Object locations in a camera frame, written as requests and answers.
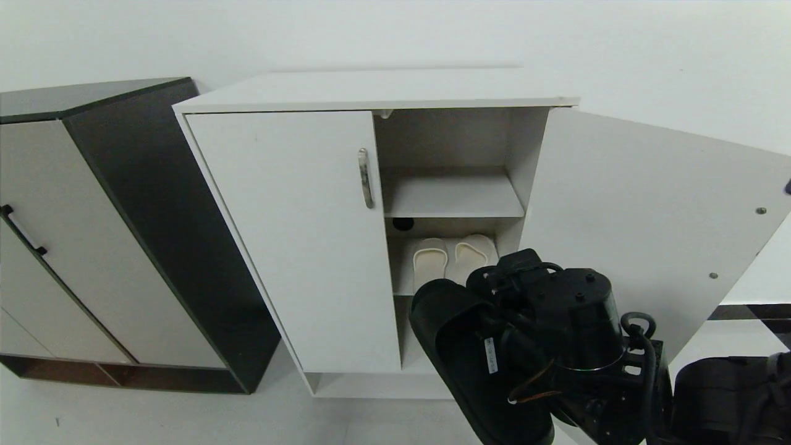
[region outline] cabinet top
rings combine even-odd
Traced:
[[[0,93],[0,124],[63,119],[111,101],[182,82],[191,82],[191,79],[126,80]]]
[[[280,72],[216,89],[173,108],[181,113],[195,113],[579,103],[578,97],[552,97],[546,91],[546,86],[520,68]]]

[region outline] hole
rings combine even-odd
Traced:
[[[631,375],[640,375],[642,373],[642,369],[636,366],[626,365],[623,367],[623,372]]]
[[[411,230],[414,227],[414,218],[393,218],[393,227],[402,232]]]

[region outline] white wall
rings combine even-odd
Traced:
[[[789,2],[0,0],[0,42],[0,90],[524,66],[591,112],[791,154]],[[727,301],[791,302],[790,253],[786,221]]]

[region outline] white cabinet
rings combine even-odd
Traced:
[[[672,358],[791,210],[791,158],[578,112],[523,80],[265,74],[174,107],[315,396],[449,397],[406,319],[421,238],[452,257],[483,233],[501,256],[598,269]]]

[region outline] cabinet base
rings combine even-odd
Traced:
[[[0,355],[20,378],[136,390],[250,394],[226,369],[79,362]]]

